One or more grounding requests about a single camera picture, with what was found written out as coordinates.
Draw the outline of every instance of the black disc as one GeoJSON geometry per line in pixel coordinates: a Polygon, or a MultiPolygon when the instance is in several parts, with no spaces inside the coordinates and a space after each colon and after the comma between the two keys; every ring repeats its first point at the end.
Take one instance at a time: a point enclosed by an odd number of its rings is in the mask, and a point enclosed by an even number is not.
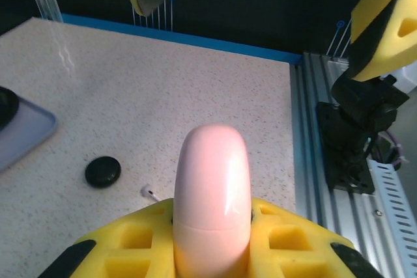
{"type": "Polygon", "coordinates": [[[111,156],[92,160],[85,168],[86,181],[95,188],[105,188],[119,179],[122,169],[120,163],[111,156]]]}
{"type": "Polygon", "coordinates": [[[0,130],[14,118],[19,109],[19,98],[14,92],[0,86],[0,130]]]}

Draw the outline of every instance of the gray tray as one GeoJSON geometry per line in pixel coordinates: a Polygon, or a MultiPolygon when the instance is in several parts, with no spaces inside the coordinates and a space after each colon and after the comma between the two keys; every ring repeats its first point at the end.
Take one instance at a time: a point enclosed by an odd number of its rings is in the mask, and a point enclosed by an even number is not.
{"type": "Polygon", "coordinates": [[[55,115],[20,98],[18,112],[0,131],[0,172],[47,139],[57,128],[55,115]]]}

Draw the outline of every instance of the blue edge trim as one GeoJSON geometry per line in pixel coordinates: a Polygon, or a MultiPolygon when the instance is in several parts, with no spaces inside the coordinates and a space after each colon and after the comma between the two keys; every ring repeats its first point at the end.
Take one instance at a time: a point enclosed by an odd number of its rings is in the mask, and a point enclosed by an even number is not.
{"type": "Polygon", "coordinates": [[[151,29],[146,27],[134,26],[130,24],[123,24],[111,21],[104,21],[92,18],[85,18],[83,16],[73,16],[71,14],[63,14],[63,21],[68,24],[92,27],[93,29],[104,29],[129,35],[137,35],[142,37],[165,40],[168,42],[178,42],[180,44],[187,44],[191,46],[216,49],[220,51],[239,53],[241,55],[250,55],[252,57],[259,57],[269,60],[287,62],[289,64],[298,64],[301,55],[295,53],[253,47],[243,44],[236,44],[234,42],[226,42],[223,40],[210,39],[198,37],[194,35],[186,35],[163,31],[159,29],[151,29]]]}

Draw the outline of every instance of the white earbud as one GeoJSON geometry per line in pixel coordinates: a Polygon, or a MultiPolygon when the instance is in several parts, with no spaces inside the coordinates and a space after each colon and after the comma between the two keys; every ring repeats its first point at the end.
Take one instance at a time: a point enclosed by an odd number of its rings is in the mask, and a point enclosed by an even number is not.
{"type": "Polygon", "coordinates": [[[142,196],[146,197],[146,198],[150,198],[156,202],[160,202],[161,198],[159,198],[155,192],[152,191],[151,186],[149,184],[146,184],[142,187],[141,189],[141,194],[142,196]]]}

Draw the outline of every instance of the white speckled surface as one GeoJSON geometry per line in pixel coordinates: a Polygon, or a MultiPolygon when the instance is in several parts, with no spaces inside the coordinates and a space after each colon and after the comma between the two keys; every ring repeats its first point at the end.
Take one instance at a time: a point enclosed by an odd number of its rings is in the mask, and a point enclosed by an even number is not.
{"type": "Polygon", "coordinates": [[[208,122],[243,135],[252,194],[295,210],[289,65],[32,19],[0,38],[0,85],[56,114],[53,137],[0,173],[1,277],[35,277],[77,238],[173,196],[182,140],[208,122]],[[90,188],[93,158],[122,176],[90,188]]]}

